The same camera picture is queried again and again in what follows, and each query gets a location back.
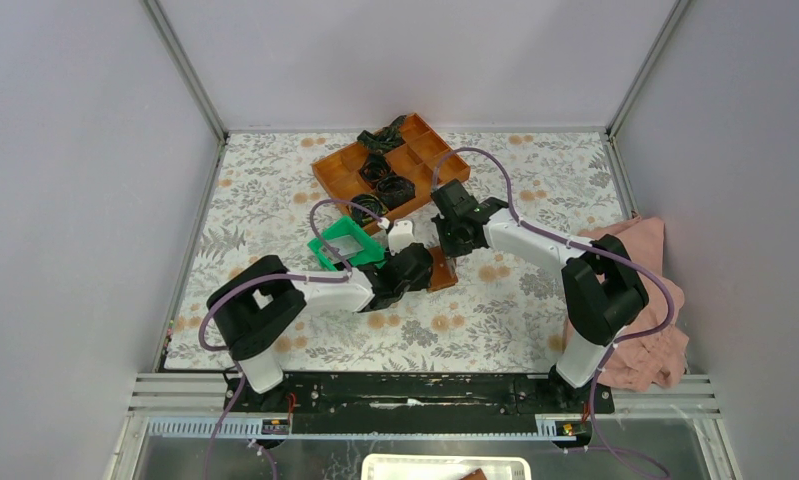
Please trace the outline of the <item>brown leather card holder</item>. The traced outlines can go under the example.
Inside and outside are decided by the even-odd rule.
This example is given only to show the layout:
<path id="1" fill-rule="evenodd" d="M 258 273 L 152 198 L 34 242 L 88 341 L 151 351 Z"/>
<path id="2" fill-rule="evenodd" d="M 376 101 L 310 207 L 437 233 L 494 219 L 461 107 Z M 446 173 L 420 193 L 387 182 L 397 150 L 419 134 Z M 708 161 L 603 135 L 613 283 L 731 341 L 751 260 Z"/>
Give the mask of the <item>brown leather card holder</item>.
<path id="1" fill-rule="evenodd" d="M 448 258 L 441 246 L 429 247 L 428 252 L 432 256 L 433 266 L 426 291 L 434 293 L 455 286 L 458 283 L 456 260 Z"/>

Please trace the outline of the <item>green plastic card box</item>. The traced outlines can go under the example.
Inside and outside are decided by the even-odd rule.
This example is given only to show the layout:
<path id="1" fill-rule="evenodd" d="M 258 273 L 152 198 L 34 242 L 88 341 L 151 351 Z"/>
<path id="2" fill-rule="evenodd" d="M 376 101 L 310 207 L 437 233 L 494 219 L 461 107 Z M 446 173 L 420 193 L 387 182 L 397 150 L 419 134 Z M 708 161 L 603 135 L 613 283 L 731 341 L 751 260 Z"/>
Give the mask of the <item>green plastic card box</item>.
<path id="1" fill-rule="evenodd" d="M 348 216 L 330 225 L 321 235 L 337 251 L 337 255 L 319 238 L 313 238 L 308 243 L 308 248 L 325 270 L 336 271 L 342 268 L 343 260 L 353 267 L 381 265 L 386 260 L 385 248 Z"/>

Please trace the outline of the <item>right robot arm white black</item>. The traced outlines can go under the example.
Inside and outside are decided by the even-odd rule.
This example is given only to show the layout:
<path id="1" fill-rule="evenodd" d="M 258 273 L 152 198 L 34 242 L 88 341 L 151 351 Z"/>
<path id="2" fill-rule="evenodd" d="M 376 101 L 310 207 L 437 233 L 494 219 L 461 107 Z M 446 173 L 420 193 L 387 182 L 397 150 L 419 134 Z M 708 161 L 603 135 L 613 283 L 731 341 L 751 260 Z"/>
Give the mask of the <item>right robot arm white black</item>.
<path id="1" fill-rule="evenodd" d="M 646 288 L 622 242 L 598 241 L 542 230 L 514 213 L 504 200 L 477 200 L 450 181 L 431 193 L 438 209 L 433 222 L 449 258 L 491 249 L 559 274 L 567 317 L 575 332 L 551 370 L 550 402 L 572 412 L 588 398 L 587 384 L 621 331 L 648 305 Z"/>

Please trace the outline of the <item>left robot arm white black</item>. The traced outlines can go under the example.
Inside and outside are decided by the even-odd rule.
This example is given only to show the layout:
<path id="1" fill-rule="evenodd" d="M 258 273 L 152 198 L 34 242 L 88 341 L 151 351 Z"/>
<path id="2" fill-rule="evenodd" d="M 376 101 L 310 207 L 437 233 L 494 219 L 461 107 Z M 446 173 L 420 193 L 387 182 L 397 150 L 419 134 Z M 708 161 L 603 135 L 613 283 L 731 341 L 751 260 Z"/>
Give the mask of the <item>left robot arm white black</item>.
<path id="1" fill-rule="evenodd" d="M 430 250 L 413 239 L 382 264 L 342 271 L 291 271 L 268 255 L 209 297 L 208 320 L 241 371 L 247 398 L 271 411 L 284 401 L 286 388 L 272 348 L 299 315 L 385 310 L 409 292 L 428 289 L 436 266 Z"/>

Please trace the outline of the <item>orange wooden compartment tray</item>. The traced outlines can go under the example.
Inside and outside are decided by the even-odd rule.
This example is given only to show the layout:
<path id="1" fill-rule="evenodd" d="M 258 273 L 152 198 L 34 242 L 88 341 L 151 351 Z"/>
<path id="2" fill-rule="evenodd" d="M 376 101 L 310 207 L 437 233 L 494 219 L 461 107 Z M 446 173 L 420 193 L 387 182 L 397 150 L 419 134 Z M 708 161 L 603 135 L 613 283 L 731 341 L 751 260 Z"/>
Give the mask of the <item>orange wooden compartment tray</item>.
<path id="1" fill-rule="evenodd" d="M 457 154 L 450 156 L 442 166 L 437 165 L 451 148 L 419 115 L 407 116 L 401 133 L 405 144 L 388 153 L 387 159 L 399 175 L 414 183 L 416 194 L 404 205 L 386 210 L 383 215 L 390 220 L 405 218 L 429 204 L 433 185 L 440 186 L 451 180 L 465 182 L 471 173 L 470 166 Z M 358 173 L 366 156 L 364 147 L 355 141 L 314 162 L 312 171 L 332 198 L 350 201 L 363 194 L 374 196 L 372 188 Z"/>

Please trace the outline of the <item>black items in tray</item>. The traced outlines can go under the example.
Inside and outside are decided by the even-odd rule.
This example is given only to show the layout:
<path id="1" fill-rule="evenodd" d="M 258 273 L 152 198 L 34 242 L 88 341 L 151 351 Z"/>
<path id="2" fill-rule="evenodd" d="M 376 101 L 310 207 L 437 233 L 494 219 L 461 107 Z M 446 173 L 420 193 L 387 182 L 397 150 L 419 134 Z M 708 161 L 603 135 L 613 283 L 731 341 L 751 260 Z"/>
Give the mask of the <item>black items in tray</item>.
<path id="1" fill-rule="evenodd" d="M 405 144 L 401 127 L 406 118 L 406 115 L 400 115 L 378 132 L 363 130 L 356 138 L 367 152 L 358 173 L 387 210 L 404 205 L 416 194 L 414 183 L 399 175 L 387 159 L 388 153 Z"/>

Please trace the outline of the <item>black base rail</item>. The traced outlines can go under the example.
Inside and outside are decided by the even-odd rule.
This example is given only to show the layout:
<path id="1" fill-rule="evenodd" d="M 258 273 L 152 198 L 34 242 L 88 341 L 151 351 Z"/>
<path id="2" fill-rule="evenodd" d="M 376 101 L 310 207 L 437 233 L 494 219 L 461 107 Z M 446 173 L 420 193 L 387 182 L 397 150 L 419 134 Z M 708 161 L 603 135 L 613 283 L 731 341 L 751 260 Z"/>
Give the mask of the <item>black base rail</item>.
<path id="1" fill-rule="evenodd" d="M 496 435 L 566 440 L 615 411 L 605 386 L 526 374 L 288 373 L 266 393 L 227 381 L 237 413 L 278 414 L 298 435 Z"/>

